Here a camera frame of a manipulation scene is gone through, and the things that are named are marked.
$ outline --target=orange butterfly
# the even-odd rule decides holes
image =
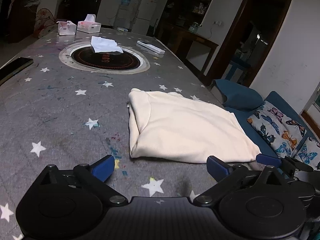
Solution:
[[[297,139],[296,138],[291,138],[292,136],[289,137],[289,132],[288,131],[284,131],[282,136],[283,139],[289,141],[290,147],[292,150],[295,149],[296,145],[297,145]]]

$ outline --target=folded cream garment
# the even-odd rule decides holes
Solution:
[[[187,163],[250,162],[260,153],[235,115],[216,105],[159,91],[133,88],[130,104],[130,155]]]

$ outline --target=round induction cooktop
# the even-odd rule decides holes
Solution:
[[[75,50],[71,57],[80,64],[99,69],[129,70],[140,66],[140,60],[127,51],[95,53],[93,47],[84,47]]]
[[[131,47],[120,47],[123,53],[95,53],[90,42],[79,42],[63,49],[59,59],[67,66],[90,72],[134,74],[150,68],[143,54]]]

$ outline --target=star-patterned tablecloth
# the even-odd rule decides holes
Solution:
[[[19,53],[34,63],[0,87],[0,239],[22,239],[15,209],[47,164],[72,169],[111,154],[116,165],[107,184],[129,200],[132,196],[152,196],[160,202],[176,196],[193,200],[215,184],[205,164],[130,159],[127,104],[132,88],[175,91],[220,105],[216,98],[156,39],[111,29],[93,35],[141,52],[150,68],[117,75],[66,66],[59,53],[70,44],[91,40],[92,34],[81,32],[68,37],[49,33]],[[136,46],[137,40],[166,52],[155,57]]]

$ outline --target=refrigerator door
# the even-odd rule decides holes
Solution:
[[[157,2],[158,0],[141,0],[136,17],[150,21],[156,10]]]
[[[136,18],[136,22],[133,25],[131,32],[146,35],[149,29],[149,23],[150,21]]]

